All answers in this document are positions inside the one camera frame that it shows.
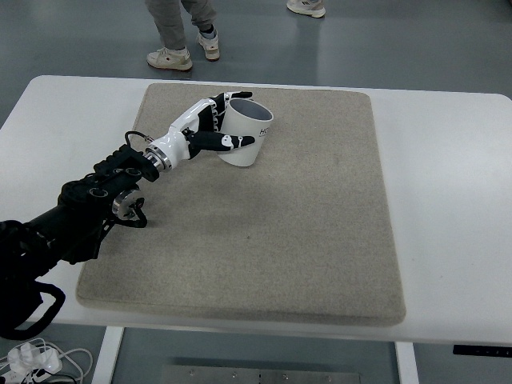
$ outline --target white cup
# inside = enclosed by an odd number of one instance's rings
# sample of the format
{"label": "white cup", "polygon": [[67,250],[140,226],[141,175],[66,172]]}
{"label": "white cup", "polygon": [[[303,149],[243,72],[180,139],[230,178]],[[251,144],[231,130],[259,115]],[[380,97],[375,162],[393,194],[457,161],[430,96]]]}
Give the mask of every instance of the white cup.
{"label": "white cup", "polygon": [[253,144],[218,156],[234,166],[250,166],[256,160],[274,115],[261,104],[248,98],[233,98],[226,107],[221,132],[232,136],[252,136]]}

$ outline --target beige mat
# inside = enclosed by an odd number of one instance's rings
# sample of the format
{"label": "beige mat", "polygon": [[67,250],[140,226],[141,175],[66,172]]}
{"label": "beige mat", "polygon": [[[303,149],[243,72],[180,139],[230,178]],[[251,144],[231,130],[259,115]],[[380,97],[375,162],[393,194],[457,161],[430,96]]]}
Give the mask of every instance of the beige mat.
{"label": "beige mat", "polygon": [[[134,128],[163,136],[199,99],[237,89],[153,84]],[[139,183],[148,227],[112,229],[83,267],[78,300],[197,318],[399,323],[406,310],[369,97],[244,89],[275,116],[256,163],[238,168],[203,151]]]}

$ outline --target white table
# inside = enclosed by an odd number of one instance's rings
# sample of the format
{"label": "white table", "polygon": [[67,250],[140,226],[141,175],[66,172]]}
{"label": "white table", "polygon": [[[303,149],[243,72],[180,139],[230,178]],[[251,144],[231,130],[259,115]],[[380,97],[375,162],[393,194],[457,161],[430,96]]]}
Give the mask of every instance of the white table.
{"label": "white table", "polygon": [[[26,222],[52,208],[62,184],[122,145],[153,82],[162,81],[34,79],[0,130],[0,220]],[[497,94],[356,90],[370,96],[374,109],[406,300],[403,323],[321,326],[93,310],[74,296],[81,266],[66,262],[41,279],[66,292],[55,321],[512,344],[512,101]]]}

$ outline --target robotic arm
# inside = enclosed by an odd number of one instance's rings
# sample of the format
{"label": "robotic arm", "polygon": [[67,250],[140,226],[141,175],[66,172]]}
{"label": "robotic arm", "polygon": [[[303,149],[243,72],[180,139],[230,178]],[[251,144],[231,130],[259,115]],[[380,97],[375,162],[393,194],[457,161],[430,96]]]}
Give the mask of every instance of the robotic arm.
{"label": "robotic arm", "polygon": [[[92,174],[62,187],[56,207],[24,224],[0,222],[0,291],[5,298],[0,337],[32,338],[51,323],[65,295],[36,278],[58,261],[75,264],[98,258],[100,244],[115,224],[146,226],[144,197],[137,185],[141,178],[154,182],[161,172],[172,170],[201,150],[228,151],[254,143],[251,136],[219,133],[228,101],[251,96],[250,92],[229,92],[200,100],[156,140],[127,132],[126,144],[96,164]],[[141,135],[149,143],[145,153],[130,146],[130,134]],[[41,293],[53,296],[54,304],[35,324],[17,329],[42,304]]]}

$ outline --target sneaker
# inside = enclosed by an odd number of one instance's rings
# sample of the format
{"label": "sneaker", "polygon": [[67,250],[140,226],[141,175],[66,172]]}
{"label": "sneaker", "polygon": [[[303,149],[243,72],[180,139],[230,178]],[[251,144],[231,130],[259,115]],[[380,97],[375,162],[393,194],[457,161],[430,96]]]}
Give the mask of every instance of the sneaker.
{"label": "sneaker", "polygon": [[151,52],[146,57],[147,63],[160,70],[188,71],[192,68],[192,60],[187,48],[183,50],[168,50],[163,47],[156,52]]}
{"label": "sneaker", "polygon": [[308,0],[288,0],[286,7],[296,14],[306,14],[312,18],[321,18],[326,14],[323,0],[318,0],[317,2],[310,2]]}
{"label": "sneaker", "polygon": [[218,51],[218,34],[215,31],[214,38],[205,38],[201,32],[198,33],[198,38],[196,38],[196,42],[205,50],[205,56],[211,62],[216,62],[221,54]]}

